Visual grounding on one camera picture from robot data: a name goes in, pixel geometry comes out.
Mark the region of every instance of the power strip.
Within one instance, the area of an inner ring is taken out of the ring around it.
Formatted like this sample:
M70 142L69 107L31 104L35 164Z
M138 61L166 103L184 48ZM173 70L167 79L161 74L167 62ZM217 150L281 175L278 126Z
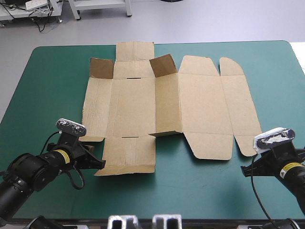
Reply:
M25 8L27 10L34 10L46 5L48 5L48 0L31 0L25 3Z

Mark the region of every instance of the yellow band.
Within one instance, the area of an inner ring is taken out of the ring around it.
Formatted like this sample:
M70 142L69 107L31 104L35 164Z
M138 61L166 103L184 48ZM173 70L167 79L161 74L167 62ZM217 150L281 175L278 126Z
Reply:
M63 151L61 149L56 149L56 150L53 150L53 151L56 151L56 152L60 153L63 156L63 158L65 159L66 164L70 163L69 155L65 151Z
M282 168L281 172L280 172L280 177L284 179L286 173L287 173L290 169L292 169L292 168L294 168L294 167L299 167L299 166L304 167L304 165L302 165L302 164L300 164L300 163L297 163L297 162L292 162L292 163L289 163L289 164L285 165L285 166Z

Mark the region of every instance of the green tabletop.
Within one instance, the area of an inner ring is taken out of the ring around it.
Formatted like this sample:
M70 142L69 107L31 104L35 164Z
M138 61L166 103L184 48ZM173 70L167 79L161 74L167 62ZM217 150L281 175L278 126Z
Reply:
M155 56L171 53L177 68L184 55L211 57L216 66L226 56L244 69L263 131L295 130L296 147L305 145L305 76L289 45L275 42L156 44ZM0 170L18 155L38 154L55 122L81 122L90 57L115 59L114 45L36 48L0 125ZM103 143L95 145L101 158ZM84 172L86 187L75 190L61 175L33 193L16 218L97 219L111 214L178 213L185 219L264 219L250 178L240 166L250 158L233 144L229 161L200 160L183 135L157 138L156 172L94 177ZM303 218L297 201L274 177L256 177L257 191L275 219Z

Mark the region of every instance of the cardboard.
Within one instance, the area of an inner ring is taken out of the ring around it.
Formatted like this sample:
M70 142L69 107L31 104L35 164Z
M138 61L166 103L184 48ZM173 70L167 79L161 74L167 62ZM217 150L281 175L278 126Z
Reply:
M183 133L195 157L229 160L233 136L246 156L261 133L242 68L185 56L179 72L170 54L154 58L153 43L117 44L116 62L92 58L81 141L105 139L106 166L97 176L153 173L155 137Z
M116 62L92 58L81 141L102 141L106 166L96 176L153 173L156 131L152 42L117 44Z
M233 135L245 156L261 133L241 67L229 58L221 75L206 57L185 56L179 72L171 55L150 60L156 77L156 133L183 133L199 159L229 160Z
M243 155L253 156L253 139L262 133L246 76L235 61L220 59L224 94L235 139Z

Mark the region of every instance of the gray floor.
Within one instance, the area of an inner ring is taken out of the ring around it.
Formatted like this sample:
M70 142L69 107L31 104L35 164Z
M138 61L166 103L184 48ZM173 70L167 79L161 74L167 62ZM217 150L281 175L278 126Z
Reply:
M88 10L76 21L69 5L63 24L43 33L29 21L0 29L0 120L35 47L49 45L286 40L305 41L304 0L134 0L132 17L124 8Z

